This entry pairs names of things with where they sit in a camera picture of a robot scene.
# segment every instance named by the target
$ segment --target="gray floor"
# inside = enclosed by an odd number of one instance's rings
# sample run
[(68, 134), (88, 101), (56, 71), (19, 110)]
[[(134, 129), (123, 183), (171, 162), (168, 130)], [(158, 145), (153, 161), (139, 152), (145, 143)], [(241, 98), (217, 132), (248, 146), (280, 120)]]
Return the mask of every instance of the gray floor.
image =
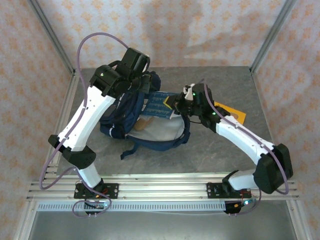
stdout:
[[(258, 136), (271, 140), (257, 90), (249, 68), (226, 67), (157, 67), (161, 78), (161, 90), (180, 93), (187, 84), (206, 79), (215, 101), (246, 113), (244, 126)], [(89, 81), (94, 69), (85, 69)], [(71, 116), (83, 99), (79, 84), (72, 105)], [(191, 136), (187, 144), (165, 152), (140, 147), (134, 155), (120, 160), (123, 151), (133, 143), (107, 137), (94, 128), (87, 145), (97, 153), (95, 165), (102, 175), (107, 174), (170, 174), (170, 173), (221, 173), (247, 170), (254, 167), (252, 161), (235, 145), (201, 124), (191, 124)], [(60, 160), (58, 174), (70, 164)]]
[(199, 214), (203, 212), (106, 212), (79, 219), (71, 212), (37, 212), (29, 240), (297, 239), (285, 201), (263, 201), (250, 214), (237, 217)]

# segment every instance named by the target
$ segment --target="white wall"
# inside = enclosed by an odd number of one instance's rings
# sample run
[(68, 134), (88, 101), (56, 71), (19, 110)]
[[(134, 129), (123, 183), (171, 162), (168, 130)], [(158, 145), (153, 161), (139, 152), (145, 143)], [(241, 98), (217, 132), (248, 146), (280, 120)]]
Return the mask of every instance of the white wall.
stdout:
[[(80, 41), (108, 32), (151, 56), (151, 65), (250, 66), (285, 0), (40, 0), (75, 65)], [(83, 68), (120, 59), (114, 40), (85, 45)]]
[(267, 121), (290, 150), (315, 240), (320, 236), (320, 2), (299, 0), (257, 71)]
[(39, 178), (70, 75), (26, 0), (0, 4), (0, 239)]

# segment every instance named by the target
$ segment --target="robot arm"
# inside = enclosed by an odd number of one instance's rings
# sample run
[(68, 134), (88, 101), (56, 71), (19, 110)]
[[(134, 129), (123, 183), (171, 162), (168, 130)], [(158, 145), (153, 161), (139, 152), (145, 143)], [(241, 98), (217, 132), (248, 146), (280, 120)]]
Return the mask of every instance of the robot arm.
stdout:
[[(211, 90), (207, 89), (207, 92), (211, 103), (214, 104)], [(221, 118), (210, 106), (203, 83), (187, 85), (181, 94), (167, 97), (164, 104), (175, 110), (176, 114), (198, 116), (205, 127), (238, 146), (257, 166), (256, 169), (246, 171), (236, 170), (226, 176), (225, 192), (259, 188), (271, 194), (284, 183), (280, 169), (266, 148), (269, 148), (279, 159), (287, 179), (292, 177), (293, 170), (288, 148), (283, 144), (275, 146), (255, 135), (224, 108), (216, 106), (216, 110), (224, 117)]]
[(144, 74), (144, 69), (148, 68), (149, 63), (150, 58), (147, 55), (128, 48), (121, 61), (98, 67), (87, 89), (86, 108), (82, 102), (65, 129), (59, 135), (51, 135), (48, 139), (49, 143), (56, 148), (85, 108), (82, 118), (59, 151), (69, 163), (77, 167), (86, 184), (97, 192), (101, 192), (103, 180), (94, 164), (96, 153), (86, 145), (87, 140), (101, 116), (119, 96), (128, 89), (149, 91), (151, 80), (147, 74)]

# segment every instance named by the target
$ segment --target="blue backpack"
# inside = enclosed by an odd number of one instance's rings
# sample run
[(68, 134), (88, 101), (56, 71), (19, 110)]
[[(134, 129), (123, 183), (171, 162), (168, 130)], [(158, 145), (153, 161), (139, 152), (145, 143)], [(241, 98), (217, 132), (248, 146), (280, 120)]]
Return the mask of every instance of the blue backpack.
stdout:
[[(147, 74), (151, 75), (151, 85), (159, 91), (159, 76), (154, 71)], [(102, 133), (114, 139), (129, 139), (134, 142), (133, 149), (121, 154), (122, 160), (134, 154), (139, 146), (155, 151), (167, 151), (189, 140), (190, 120), (181, 115), (175, 115), (171, 119), (154, 117), (145, 129), (134, 130), (137, 120), (144, 117), (140, 114), (148, 97), (149, 94), (128, 90), (114, 102), (115, 110), (109, 116), (103, 115), (99, 120)]]

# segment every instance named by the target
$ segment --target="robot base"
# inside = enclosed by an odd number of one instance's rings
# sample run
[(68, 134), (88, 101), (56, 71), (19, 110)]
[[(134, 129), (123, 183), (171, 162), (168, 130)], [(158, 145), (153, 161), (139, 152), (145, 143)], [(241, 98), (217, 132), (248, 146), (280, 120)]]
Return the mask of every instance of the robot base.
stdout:
[(250, 199), (252, 197), (251, 192), (244, 189), (244, 193), (241, 190), (236, 191), (234, 189), (224, 190), (223, 183), (221, 182), (208, 182), (206, 184), (206, 192), (208, 199)]
[[(118, 183), (104, 183), (102, 180), (101, 182), (94, 187), (99, 193), (103, 193), (107, 195), (110, 199), (117, 199), (119, 193), (119, 184)], [(75, 185), (74, 191), (74, 199), (104, 199), (105, 197), (97, 196), (97, 194), (89, 191), (83, 183), (77, 183)]]

